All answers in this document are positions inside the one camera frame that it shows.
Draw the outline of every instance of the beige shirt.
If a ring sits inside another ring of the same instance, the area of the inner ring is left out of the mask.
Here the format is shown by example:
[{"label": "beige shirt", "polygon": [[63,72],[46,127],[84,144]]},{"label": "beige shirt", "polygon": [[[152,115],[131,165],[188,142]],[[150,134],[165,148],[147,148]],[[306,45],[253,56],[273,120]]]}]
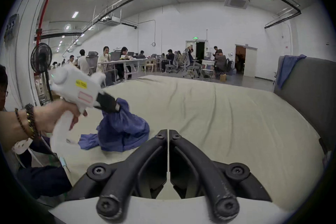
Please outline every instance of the beige shirt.
[{"label": "beige shirt", "polygon": [[86,56],[79,57],[77,61],[77,65],[79,66],[79,68],[81,69],[83,73],[85,74],[90,73],[90,67],[89,67],[89,63],[86,60]]},{"label": "beige shirt", "polygon": [[102,62],[109,62],[111,61],[111,55],[110,54],[101,54],[99,57],[98,57],[98,62],[97,62],[97,72],[103,72],[103,66],[102,66]]}]

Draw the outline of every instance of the gray headboard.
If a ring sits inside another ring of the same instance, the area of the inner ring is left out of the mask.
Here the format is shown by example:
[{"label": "gray headboard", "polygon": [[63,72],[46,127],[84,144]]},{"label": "gray headboard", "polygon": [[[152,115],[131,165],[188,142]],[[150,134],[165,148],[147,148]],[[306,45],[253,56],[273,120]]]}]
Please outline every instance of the gray headboard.
[{"label": "gray headboard", "polygon": [[[279,58],[278,74],[283,56]],[[299,60],[280,89],[274,93],[286,100],[315,128],[327,150],[336,144],[336,62]]]}]

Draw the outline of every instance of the bed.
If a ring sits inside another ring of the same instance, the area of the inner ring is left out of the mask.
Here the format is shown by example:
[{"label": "bed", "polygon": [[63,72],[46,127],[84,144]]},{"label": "bed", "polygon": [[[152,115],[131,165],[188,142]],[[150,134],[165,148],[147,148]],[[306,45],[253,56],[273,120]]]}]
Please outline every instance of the bed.
[{"label": "bed", "polygon": [[[280,208],[297,209],[323,172],[320,136],[308,121],[278,95],[239,86],[148,75],[106,92],[128,101],[143,117],[152,138],[175,129],[207,156],[223,163],[246,164]],[[64,158],[74,185],[93,163],[114,163],[134,150],[81,150],[81,134],[96,133],[101,111],[88,109],[56,153]]]}]

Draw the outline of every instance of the gray floor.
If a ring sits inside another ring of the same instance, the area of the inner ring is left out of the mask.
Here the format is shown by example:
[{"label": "gray floor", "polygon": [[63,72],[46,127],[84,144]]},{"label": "gray floor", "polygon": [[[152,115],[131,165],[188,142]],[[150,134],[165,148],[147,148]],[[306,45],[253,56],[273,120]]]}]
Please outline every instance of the gray floor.
[{"label": "gray floor", "polygon": [[[162,76],[171,76],[175,78],[183,78],[183,75],[181,72],[179,73],[160,73],[160,72],[147,72],[147,75],[162,75]],[[235,85],[235,86],[241,86],[246,88],[252,88],[252,89],[258,89],[258,90],[264,90],[264,91],[270,91],[273,92],[274,85],[272,81],[265,80],[265,79],[257,79],[252,78],[249,76],[243,76],[242,74],[236,74],[236,75],[227,75],[226,76],[226,82],[221,82],[216,79],[203,79],[204,81],[211,81],[213,83],[223,83],[223,84],[229,84],[229,85]]]}]

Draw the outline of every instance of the electric fan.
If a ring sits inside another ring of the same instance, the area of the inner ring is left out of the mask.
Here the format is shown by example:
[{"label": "electric fan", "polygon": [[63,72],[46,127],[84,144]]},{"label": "electric fan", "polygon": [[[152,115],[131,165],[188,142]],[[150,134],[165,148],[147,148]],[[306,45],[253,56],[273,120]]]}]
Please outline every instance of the electric fan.
[{"label": "electric fan", "polygon": [[51,101],[53,100],[53,96],[51,95],[49,86],[48,67],[50,66],[52,56],[51,48],[45,43],[40,43],[38,47],[35,47],[30,56],[30,65],[35,74],[40,75],[45,73],[47,89]]}]

